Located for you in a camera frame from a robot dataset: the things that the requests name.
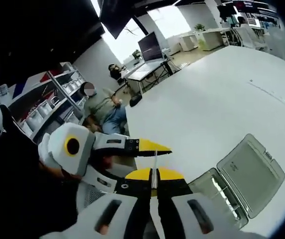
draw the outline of chair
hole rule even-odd
[[[256,50],[268,49],[265,43],[253,41],[245,28],[234,27],[233,29],[238,34],[242,46]]]

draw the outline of ceiling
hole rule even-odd
[[[176,0],[133,0],[136,16]],[[192,4],[203,0],[182,0]],[[90,0],[8,0],[0,4],[0,85],[74,62],[104,33]]]

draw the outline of floor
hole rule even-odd
[[[198,61],[199,59],[203,58],[204,56],[207,56],[209,54],[212,54],[215,51],[218,51],[219,49],[222,49],[222,47],[215,48],[211,51],[202,51],[198,48],[187,51],[187,52],[178,52],[171,56],[172,65],[171,68],[175,68],[175,66],[179,68],[183,68],[188,66],[189,64],[192,64],[195,61]],[[128,93],[127,89],[119,90],[116,93],[117,97],[119,99],[122,99],[123,104],[126,106],[129,104],[129,101],[131,99],[131,95]]]

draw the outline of wall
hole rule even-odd
[[[186,19],[191,29],[194,29],[195,25],[199,23],[204,25],[205,29],[218,27],[212,12],[204,3],[182,5],[178,6],[178,9]]]
[[[149,33],[153,31],[156,33],[161,48],[169,47],[168,41],[164,38],[157,25],[148,14],[138,17],[138,20],[142,23],[142,25],[144,25]]]
[[[103,39],[87,49],[74,62],[86,81],[92,82],[98,88],[109,88],[116,91],[119,85],[109,75],[108,65],[110,64],[120,65],[120,62]]]

